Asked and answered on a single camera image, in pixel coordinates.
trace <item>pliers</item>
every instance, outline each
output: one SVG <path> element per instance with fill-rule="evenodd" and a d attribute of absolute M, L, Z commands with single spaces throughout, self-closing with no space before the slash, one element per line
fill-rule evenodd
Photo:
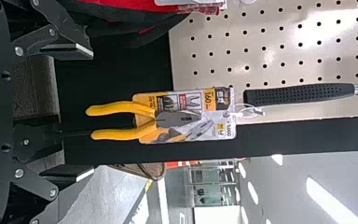
<path fill-rule="evenodd" d="M 91 138 L 94 140 L 120 140 L 127 141 L 139 139 L 146 136 L 158 127 L 171 128 L 181 127 L 201 119 L 199 114 L 187 111 L 157 111 L 151 107 L 141 105 L 131 101 L 115 102 L 108 105 L 92 105 L 86 110 L 88 116 L 106 116 L 117 113 L 133 113 L 149 117 L 153 120 L 146 124 L 132 129 L 118 130 L 105 129 L 92 132 Z"/>
<path fill-rule="evenodd" d="M 193 102 L 194 100 L 199 100 L 199 98 L 200 98 L 199 96 L 189 96 L 189 97 L 187 97 L 187 106 L 190 106 L 190 107 L 200 106 L 200 104 Z"/>
<path fill-rule="evenodd" d="M 187 134 L 182 134 L 177 132 L 175 129 L 170 129 L 168 133 L 162 133 L 157 143 L 161 142 L 183 142 L 183 141 L 194 141 L 207 133 L 214 126 L 214 121 L 211 119 L 207 119 L 195 127 L 193 127 Z"/>

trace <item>white pegboard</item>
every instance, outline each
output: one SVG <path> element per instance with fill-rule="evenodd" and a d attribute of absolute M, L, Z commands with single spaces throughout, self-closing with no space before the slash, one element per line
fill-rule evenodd
<path fill-rule="evenodd" d="M 229 0 L 219 16 L 198 13 L 170 31 L 176 90 L 358 83 L 358 0 Z M 251 123 L 358 116 L 358 96 L 266 106 Z"/>

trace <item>ceiling light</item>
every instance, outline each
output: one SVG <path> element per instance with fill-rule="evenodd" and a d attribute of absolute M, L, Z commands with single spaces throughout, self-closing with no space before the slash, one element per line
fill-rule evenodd
<path fill-rule="evenodd" d="M 276 155 L 272 155 L 271 157 L 276 163 L 278 163 L 278 165 L 280 165 L 280 166 L 283 165 L 283 155 L 276 154 Z"/>
<path fill-rule="evenodd" d="M 241 216 L 242 216 L 242 221 L 244 224 L 249 224 L 249 219 L 248 216 L 246 215 L 246 211 L 244 207 L 241 207 Z"/>
<path fill-rule="evenodd" d="M 245 168 L 243 167 L 242 163 L 238 163 L 238 169 L 240 169 L 240 174 L 242 176 L 242 178 L 246 178 L 246 171 Z"/>
<path fill-rule="evenodd" d="M 241 201 L 241 194 L 237 187 L 235 187 L 235 199 L 237 200 L 237 203 Z"/>
<path fill-rule="evenodd" d="M 248 182 L 248 190 L 251 193 L 252 199 L 254 200 L 255 204 L 258 204 L 258 195 L 255 192 L 255 187 L 251 182 Z"/>
<path fill-rule="evenodd" d="M 312 178 L 307 178 L 307 193 L 338 224 L 358 224 L 358 217 L 320 186 Z"/>

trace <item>floor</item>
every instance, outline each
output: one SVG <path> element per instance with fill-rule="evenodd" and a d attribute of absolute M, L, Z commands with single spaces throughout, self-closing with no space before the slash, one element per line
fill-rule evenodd
<path fill-rule="evenodd" d="M 146 179 L 100 166 L 60 224 L 118 224 L 127 218 Z"/>

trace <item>black surface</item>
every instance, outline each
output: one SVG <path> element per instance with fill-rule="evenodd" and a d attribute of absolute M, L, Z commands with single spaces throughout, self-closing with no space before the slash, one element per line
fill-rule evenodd
<path fill-rule="evenodd" d="M 124 49 L 113 37 L 91 39 L 91 43 L 95 52 L 93 61 L 56 61 L 66 131 L 131 127 L 133 115 L 90 118 L 85 111 L 90 105 L 131 100 L 138 92 L 172 90 L 167 35 L 138 49 Z M 65 141 L 67 147 L 73 144 L 77 141 Z"/>
<path fill-rule="evenodd" d="M 325 119 L 237 127 L 229 141 L 140 145 L 137 141 L 72 140 L 65 151 L 73 164 L 196 161 L 273 154 L 358 151 L 358 118 Z"/>
<path fill-rule="evenodd" d="M 287 105 L 336 100 L 354 95 L 350 83 L 324 83 L 276 89 L 246 90 L 243 102 L 249 105 Z"/>
<path fill-rule="evenodd" d="M 84 111 L 89 105 L 130 100 L 138 92 L 172 89 L 167 36 L 140 49 L 121 49 L 114 39 L 91 43 L 94 43 L 96 53 L 94 61 L 57 62 L 62 122 L 66 129 L 130 127 L 132 116 L 88 118 Z M 145 146 L 137 141 L 92 141 L 89 137 L 77 137 L 65 139 L 64 144 L 66 162 L 72 164 L 193 161 L 358 151 L 358 118 L 238 126 L 237 138 L 230 141 Z"/>

